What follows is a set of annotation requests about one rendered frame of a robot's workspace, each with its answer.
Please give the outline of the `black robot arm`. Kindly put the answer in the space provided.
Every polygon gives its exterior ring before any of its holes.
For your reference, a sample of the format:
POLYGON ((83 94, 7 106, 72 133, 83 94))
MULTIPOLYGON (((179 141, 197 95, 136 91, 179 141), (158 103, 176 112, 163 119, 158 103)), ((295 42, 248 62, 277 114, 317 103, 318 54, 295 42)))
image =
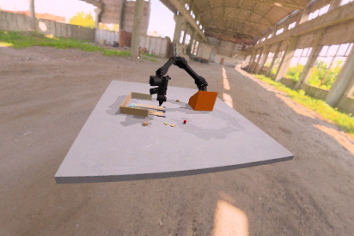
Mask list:
MULTIPOLYGON (((199 76, 188 64, 183 57, 171 57, 162 67, 156 70, 155 76, 150 76, 150 86, 163 86, 168 85, 168 79, 171 79, 170 76, 164 76, 168 72, 168 68, 171 64, 177 65, 178 67, 184 69, 194 80, 195 84, 198 87, 198 91, 207 91, 208 83, 202 77, 199 76), (176 62, 175 62, 176 61, 176 62), (203 85, 202 85, 203 84, 203 85), (200 86, 201 85, 201 86, 200 86)), ((150 95, 159 94, 159 87, 151 88, 150 95)))

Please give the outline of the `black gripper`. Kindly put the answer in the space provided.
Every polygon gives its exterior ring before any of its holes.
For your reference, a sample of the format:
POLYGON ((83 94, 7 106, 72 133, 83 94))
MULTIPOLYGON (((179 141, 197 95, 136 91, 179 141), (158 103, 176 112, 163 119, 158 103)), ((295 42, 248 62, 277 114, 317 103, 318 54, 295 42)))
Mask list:
POLYGON ((159 101, 159 106, 161 106, 162 103, 166 102, 167 100, 167 97, 165 96, 167 92, 167 88, 168 86, 166 87, 159 86, 159 94, 157 95, 157 99, 156 99, 157 101, 159 101))

